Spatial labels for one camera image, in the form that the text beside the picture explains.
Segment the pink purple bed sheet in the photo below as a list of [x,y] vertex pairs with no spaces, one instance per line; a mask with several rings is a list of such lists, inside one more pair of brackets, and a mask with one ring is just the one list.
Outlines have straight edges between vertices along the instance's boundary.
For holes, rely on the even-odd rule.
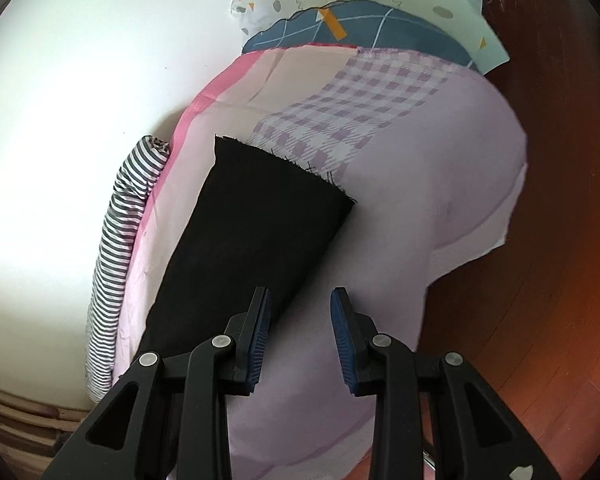
[[342,479],[370,449],[374,402],[344,385],[330,293],[344,287],[381,330],[417,344],[427,287],[504,242],[524,186],[524,130],[486,78],[417,51],[310,44],[240,56],[175,127],[135,240],[116,375],[140,346],[218,136],[296,162],[354,200],[272,331],[256,392],[228,407],[236,478]]

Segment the blue grid pillow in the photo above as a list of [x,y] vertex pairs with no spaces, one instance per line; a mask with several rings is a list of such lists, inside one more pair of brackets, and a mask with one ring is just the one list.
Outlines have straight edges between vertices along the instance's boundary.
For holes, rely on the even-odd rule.
[[298,11],[252,36],[242,50],[248,53],[305,44],[412,50],[477,68],[466,49],[438,26],[370,0],[337,1]]

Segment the black pants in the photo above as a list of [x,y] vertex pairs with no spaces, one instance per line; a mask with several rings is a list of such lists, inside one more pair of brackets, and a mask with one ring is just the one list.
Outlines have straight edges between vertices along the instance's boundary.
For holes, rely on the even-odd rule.
[[231,138],[174,249],[137,351],[193,351],[247,311],[257,287],[277,322],[312,278],[355,201],[294,162]]

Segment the grey white striped quilt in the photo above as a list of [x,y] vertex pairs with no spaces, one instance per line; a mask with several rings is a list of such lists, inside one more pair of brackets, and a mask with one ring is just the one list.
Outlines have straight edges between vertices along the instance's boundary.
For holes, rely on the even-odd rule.
[[85,382],[87,394],[95,403],[112,385],[120,311],[136,234],[170,153],[168,142],[143,136],[114,179],[86,316]]

